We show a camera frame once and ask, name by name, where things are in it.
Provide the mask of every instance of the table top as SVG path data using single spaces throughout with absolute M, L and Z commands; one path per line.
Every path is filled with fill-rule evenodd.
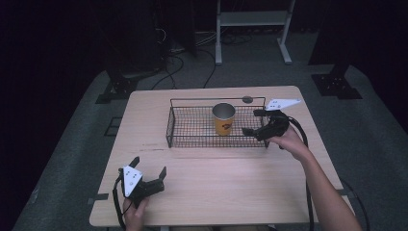
M 129 98 L 98 191 L 108 193 L 108 199 L 94 202 L 90 224 L 119 226 L 112 189 L 117 170 L 137 156 L 140 163 L 136 169 L 143 173 L 143 181 L 157 179 L 163 167 L 167 169 L 165 190 L 150 197 L 145 225 L 308 222 L 303 168 L 274 143 L 268 148 L 168 147 L 170 98 L 244 96 L 264 97 L 266 103 L 272 98 L 300 99 L 301 103 L 282 112 L 298 120 L 327 177 L 336 189 L 343 188 L 297 87 L 135 91 Z M 120 186 L 118 192 L 121 204 Z

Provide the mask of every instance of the hand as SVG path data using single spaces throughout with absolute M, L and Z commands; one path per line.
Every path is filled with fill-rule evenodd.
M 312 154 L 291 125 L 282 137 L 272 137 L 268 141 L 274 142 L 291 152 L 293 157 L 300 162 Z
M 144 210 L 149 202 L 149 197 L 146 197 L 138 208 L 128 198 L 123 201 L 123 210 L 126 222 L 126 231 L 141 231 L 144 224 Z

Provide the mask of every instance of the black wire basket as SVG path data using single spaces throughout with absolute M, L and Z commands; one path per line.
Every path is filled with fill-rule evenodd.
M 232 131 L 228 136 L 216 133 L 212 109 L 217 102 L 230 103 L 236 109 Z M 166 131 L 168 147 L 268 148 L 267 141 L 257 141 L 242 133 L 242 128 L 258 129 L 268 123 L 267 117 L 253 114 L 254 110 L 265 108 L 264 97 L 174 98 L 170 99 L 170 105 Z

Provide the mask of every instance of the person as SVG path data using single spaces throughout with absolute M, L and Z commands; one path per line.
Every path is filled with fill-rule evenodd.
M 272 137 L 268 141 L 274 142 L 292 153 L 293 157 L 302 164 L 322 230 L 362 230 L 351 209 L 337 193 L 313 153 L 303 143 L 292 126 L 289 126 L 282 137 Z M 131 206 L 125 213 L 127 231 L 142 230 L 147 203 L 148 198 L 141 202 L 139 208 Z M 127 208 L 129 204 L 130 200 L 125 199 L 123 208 Z

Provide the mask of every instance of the cup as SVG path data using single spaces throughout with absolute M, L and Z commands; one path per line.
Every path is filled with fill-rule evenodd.
M 220 136 L 228 136 L 232 130 L 235 107 L 228 103 L 219 103 L 213 107 L 213 116 L 216 133 Z

